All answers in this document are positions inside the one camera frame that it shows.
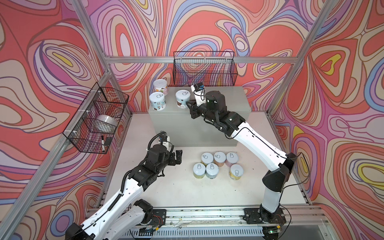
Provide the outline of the light blue can front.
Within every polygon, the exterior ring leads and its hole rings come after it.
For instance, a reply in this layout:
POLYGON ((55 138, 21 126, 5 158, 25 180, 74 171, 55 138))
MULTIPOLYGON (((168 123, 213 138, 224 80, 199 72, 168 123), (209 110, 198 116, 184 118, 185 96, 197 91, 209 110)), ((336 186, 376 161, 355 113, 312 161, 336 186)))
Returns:
POLYGON ((190 100, 191 93, 188 90, 179 90, 175 94, 177 106, 181 109, 187 108, 187 102, 190 100))

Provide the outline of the teal label can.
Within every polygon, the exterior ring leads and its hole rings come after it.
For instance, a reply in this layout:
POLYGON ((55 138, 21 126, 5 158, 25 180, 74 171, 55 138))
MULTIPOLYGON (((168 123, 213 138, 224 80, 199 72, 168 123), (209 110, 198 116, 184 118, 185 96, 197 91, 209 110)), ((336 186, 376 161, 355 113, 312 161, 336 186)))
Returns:
POLYGON ((162 111, 166 108, 165 95, 162 92, 154 92, 150 94, 151 109, 154 111, 162 111))

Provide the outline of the blue label can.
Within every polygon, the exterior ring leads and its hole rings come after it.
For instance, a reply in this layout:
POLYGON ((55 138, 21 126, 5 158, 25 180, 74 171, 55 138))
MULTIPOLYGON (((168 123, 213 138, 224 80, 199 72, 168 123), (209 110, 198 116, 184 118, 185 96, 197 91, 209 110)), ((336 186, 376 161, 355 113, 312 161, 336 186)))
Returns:
POLYGON ((219 173, 219 167, 216 164, 211 163, 206 166, 206 176, 209 179, 215 179, 218 173, 219 173))

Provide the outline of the pink label can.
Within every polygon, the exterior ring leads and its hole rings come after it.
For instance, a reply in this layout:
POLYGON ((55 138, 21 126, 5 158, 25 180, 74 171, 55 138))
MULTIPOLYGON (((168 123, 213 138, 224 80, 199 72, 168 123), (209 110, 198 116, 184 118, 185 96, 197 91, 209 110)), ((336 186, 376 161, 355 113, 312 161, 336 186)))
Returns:
POLYGON ((154 81, 154 92, 160 92, 164 95, 168 94, 168 83, 164 79, 157 79, 154 81))

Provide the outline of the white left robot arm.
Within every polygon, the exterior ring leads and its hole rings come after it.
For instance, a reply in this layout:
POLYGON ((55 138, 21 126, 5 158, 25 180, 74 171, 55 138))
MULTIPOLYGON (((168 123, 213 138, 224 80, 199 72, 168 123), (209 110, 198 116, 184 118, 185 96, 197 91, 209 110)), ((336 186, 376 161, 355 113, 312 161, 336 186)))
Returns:
POLYGON ((150 223, 153 206, 140 196, 157 178, 164 176, 165 167, 181 164, 182 154, 181 150, 170 152, 163 145, 152 147, 135 168, 125 173, 114 196, 83 223, 70 225, 65 238, 118 240, 136 225, 150 223))

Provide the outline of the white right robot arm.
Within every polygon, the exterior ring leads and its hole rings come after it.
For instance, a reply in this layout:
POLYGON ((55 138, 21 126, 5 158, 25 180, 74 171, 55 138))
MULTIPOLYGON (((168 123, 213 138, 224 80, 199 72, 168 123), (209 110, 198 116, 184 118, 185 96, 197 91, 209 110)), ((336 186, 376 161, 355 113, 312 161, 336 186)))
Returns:
POLYGON ((234 139, 249 149, 268 168, 263 177, 265 193, 259 208, 261 216, 272 217, 280 206, 285 184, 290 178, 297 156, 287 154, 258 134, 240 114, 229 111, 226 99, 219 91, 208 92, 204 100, 200 94, 187 102, 191 118, 202 117, 204 122, 234 139))

